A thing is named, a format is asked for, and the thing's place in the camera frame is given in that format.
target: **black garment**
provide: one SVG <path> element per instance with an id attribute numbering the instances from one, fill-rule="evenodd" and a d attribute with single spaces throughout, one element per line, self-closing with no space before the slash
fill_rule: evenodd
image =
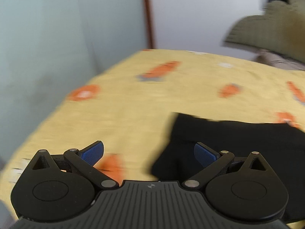
<path id="1" fill-rule="evenodd" d="M 194 145 L 202 142 L 219 152 L 247 157 L 260 152 L 289 193 L 283 220 L 305 219 L 305 133 L 288 124 L 251 124 L 237 121 L 208 121 L 178 114 L 170 142 L 153 164 L 159 180 L 183 182 L 203 167 L 194 157 Z"/>

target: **yellow bedsheet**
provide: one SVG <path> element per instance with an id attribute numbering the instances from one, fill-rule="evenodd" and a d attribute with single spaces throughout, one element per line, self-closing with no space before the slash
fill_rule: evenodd
<path id="1" fill-rule="evenodd" d="M 169 61 L 181 63 L 161 81 L 138 79 Z M 89 82 L 101 87 L 95 98 L 65 100 L 41 123 L 2 171 L 0 199 L 14 213 L 10 203 L 14 183 L 9 181 L 22 158 L 32 158 L 39 149 L 62 154 L 96 140 L 103 141 L 106 154 L 120 154 L 125 179 L 152 180 L 147 168 L 166 143 L 173 112 L 251 123 L 274 123 L 277 112 L 289 112 L 304 130 L 305 107 L 294 100 L 286 81 L 305 87 L 305 72 L 213 54 L 138 52 Z M 219 90 L 230 83 L 240 86 L 241 92 L 220 98 Z"/>

